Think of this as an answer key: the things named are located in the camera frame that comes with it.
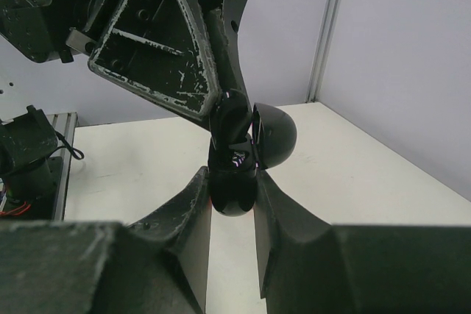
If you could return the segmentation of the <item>black earbud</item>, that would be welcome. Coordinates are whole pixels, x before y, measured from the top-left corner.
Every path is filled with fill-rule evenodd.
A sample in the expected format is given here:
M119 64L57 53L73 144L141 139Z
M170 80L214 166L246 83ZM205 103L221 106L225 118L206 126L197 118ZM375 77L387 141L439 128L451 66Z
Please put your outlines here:
M245 140L252 123L252 109L244 93L230 89L223 92L221 99L210 115L210 133L216 150Z

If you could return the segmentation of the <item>black earbud case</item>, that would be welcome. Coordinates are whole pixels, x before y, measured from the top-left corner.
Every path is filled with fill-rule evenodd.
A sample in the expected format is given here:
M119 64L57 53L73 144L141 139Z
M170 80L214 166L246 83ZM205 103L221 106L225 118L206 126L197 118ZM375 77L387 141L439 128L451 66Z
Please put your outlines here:
M283 110L257 103L233 141L212 142L208 154L208 191L217 212L248 213L258 194L258 174L285 162L297 143L294 119Z

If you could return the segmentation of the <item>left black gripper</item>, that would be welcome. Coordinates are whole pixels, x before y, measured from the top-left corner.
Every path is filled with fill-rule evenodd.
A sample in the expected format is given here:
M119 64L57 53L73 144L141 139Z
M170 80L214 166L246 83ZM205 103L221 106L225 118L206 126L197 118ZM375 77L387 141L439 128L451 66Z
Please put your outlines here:
M90 55L95 74L192 122L220 93L199 0L1 0L1 36L35 63Z

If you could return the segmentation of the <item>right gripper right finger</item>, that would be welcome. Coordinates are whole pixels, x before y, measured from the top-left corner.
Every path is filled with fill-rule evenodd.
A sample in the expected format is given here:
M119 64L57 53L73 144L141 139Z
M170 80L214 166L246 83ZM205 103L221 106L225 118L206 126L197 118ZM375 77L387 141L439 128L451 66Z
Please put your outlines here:
M254 205L269 313L468 313L470 228L329 224L266 172Z

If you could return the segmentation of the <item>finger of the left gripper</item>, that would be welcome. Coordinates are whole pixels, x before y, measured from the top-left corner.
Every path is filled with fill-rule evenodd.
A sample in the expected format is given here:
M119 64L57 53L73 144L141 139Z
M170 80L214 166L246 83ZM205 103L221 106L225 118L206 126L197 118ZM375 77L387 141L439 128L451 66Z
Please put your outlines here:
M250 106L238 51L238 32L248 0L198 0L202 12L205 45L204 78L210 93L231 93Z

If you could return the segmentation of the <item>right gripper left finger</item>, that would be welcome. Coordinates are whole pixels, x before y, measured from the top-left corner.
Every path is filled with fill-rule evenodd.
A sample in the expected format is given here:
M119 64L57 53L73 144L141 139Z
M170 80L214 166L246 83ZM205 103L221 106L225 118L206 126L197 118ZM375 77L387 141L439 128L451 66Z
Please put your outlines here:
M208 170L135 223L2 221L3 313L203 313Z

